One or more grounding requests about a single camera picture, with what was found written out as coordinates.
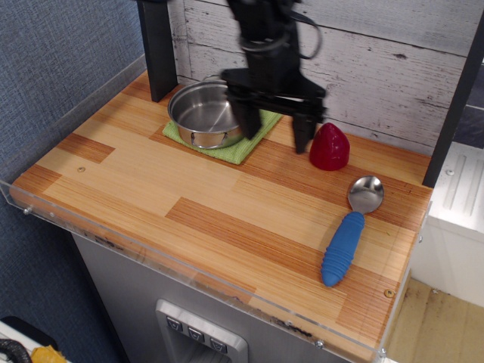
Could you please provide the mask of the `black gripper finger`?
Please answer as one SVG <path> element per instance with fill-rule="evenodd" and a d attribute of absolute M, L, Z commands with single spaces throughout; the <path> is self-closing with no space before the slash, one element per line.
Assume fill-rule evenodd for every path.
<path fill-rule="evenodd" d="M 293 137 L 296 152 L 298 154 L 306 152 L 307 144 L 314 138 L 316 126 L 320 123 L 321 119 L 316 119 L 304 114 L 296 113 L 293 116 Z"/>
<path fill-rule="evenodd" d="M 244 137 L 252 140 L 262 127 L 259 109 L 253 103 L 253 97 L 228 92 L 227 99 Z"/>

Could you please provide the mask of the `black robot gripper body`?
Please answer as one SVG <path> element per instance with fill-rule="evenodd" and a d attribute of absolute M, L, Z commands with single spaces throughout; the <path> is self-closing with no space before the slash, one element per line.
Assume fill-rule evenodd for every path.
<path fill-rule="evenodd" d="M 326 91 L 300 71 L 299 55 L 290 50 L 248 53 L 247 67 L 222 71 L 227 93 L 253 97 L 258 109 L 324 119 Z"/>

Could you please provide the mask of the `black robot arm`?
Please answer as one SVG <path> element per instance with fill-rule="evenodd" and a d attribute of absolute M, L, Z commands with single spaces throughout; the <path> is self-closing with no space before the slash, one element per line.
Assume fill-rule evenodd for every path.
<path fill-rule="evenodd" d="M 324 115 L 326 91 L 301 72 L 298 23 L 316 27 L 293 10 L 293 1 L 230 1 L 239 23 L 239 45 L 247 67 L 222 71 L 227 99 L 244 136 L 262 127 L 261 110 L 293 118 L 296 152 L 302 154 Z"/>

